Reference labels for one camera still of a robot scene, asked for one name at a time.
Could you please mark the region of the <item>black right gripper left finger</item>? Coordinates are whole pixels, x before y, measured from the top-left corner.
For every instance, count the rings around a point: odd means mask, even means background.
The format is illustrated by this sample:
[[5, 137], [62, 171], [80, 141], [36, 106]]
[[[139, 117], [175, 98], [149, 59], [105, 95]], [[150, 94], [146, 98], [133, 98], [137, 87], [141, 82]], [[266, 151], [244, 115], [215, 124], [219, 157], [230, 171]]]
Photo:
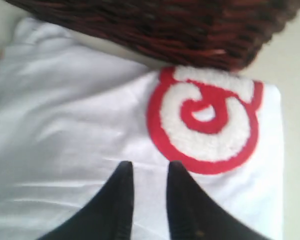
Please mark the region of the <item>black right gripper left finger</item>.
[[100, 191], [42, 240], [129, 240], [134, 212], [134, 173], [122, 161]]

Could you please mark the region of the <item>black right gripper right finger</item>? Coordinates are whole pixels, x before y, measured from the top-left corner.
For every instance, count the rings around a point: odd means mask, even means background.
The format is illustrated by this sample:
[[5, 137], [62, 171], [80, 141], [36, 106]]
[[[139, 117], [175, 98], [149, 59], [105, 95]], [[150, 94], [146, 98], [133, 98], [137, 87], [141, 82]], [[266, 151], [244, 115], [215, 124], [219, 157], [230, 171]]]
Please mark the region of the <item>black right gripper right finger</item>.
[[266, 240], [220, 207], [181, 162], [168, 166], [166, 210], [171, 240]]

